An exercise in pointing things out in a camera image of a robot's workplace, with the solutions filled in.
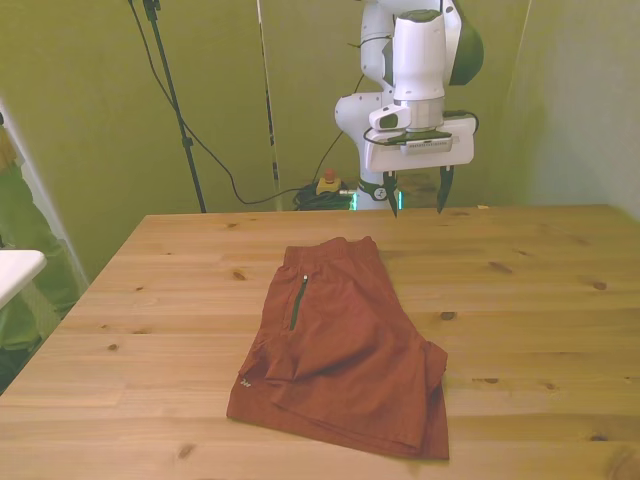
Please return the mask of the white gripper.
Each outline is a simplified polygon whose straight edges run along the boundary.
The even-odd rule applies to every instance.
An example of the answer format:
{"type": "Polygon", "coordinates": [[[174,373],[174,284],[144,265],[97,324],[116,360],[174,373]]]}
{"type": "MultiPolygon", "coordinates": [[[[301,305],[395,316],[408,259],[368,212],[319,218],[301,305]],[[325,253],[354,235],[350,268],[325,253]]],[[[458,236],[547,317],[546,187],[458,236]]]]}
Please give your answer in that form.
{"type": "Polygon", "coordinates": [[[475,118],[446,118],[434,130],[423,132],[376,131],[369,128],[363,134],[364,165],[371,172],[384,173],[384,189],[390,208],[398,216],[395,172],[423,168],[440,168],[437,212],[447,203],[454,179],[454,167],[469,164],[474,158],[475,118]]]}

